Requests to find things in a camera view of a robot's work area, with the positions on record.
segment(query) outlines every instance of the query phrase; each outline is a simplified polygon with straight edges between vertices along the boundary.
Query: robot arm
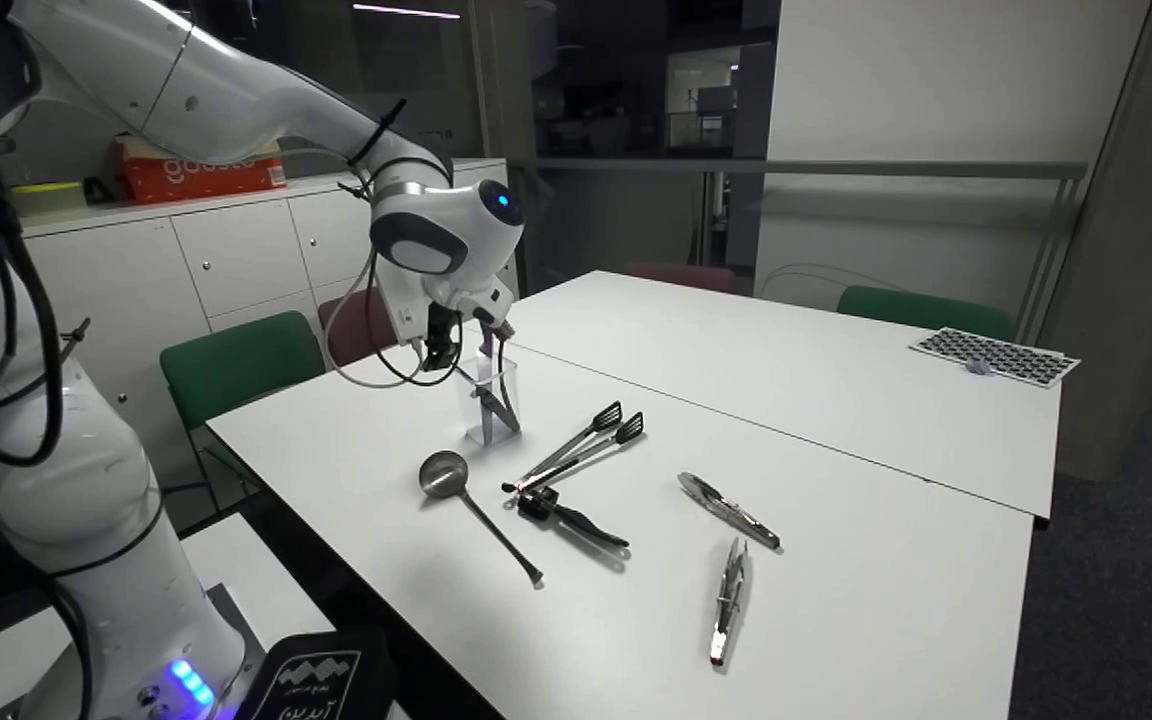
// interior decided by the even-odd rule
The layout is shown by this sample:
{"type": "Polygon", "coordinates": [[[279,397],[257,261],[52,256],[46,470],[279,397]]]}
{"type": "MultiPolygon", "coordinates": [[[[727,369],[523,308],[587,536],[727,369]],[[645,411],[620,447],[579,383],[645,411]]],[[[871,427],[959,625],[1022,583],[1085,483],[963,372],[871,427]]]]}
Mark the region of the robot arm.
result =
{"type": "Polygon", "coordinates": [[[430,323],[431,302],[508,336],[513,295],[495,273],[518,243],[522,214],[503,184],[449,188],[447,159],[152,0],[17,0],[9,21],[45,55],[45,85],[59,69],[90,101],[174,156],[233,162],[285,136],[338,152],[370,176],[370,236],[382,258],[376,276],[397,340],[448,332],[445,318],[430,323]]]}

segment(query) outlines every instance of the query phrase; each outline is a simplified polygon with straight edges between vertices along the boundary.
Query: railing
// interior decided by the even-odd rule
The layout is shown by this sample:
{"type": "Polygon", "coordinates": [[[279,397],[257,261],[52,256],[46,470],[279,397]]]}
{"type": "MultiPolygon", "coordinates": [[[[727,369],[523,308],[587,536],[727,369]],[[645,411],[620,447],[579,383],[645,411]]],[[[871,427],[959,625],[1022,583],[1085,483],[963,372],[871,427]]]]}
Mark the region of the railing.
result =
{"type": "Polygon", "coordinates": [[[748,295],[804,305],[878,285],[1001,306],[1033,342],[1087,165],[525,159],[509,170],[529,220],[524,293],[636,262],[726,265],[748,295]]]}

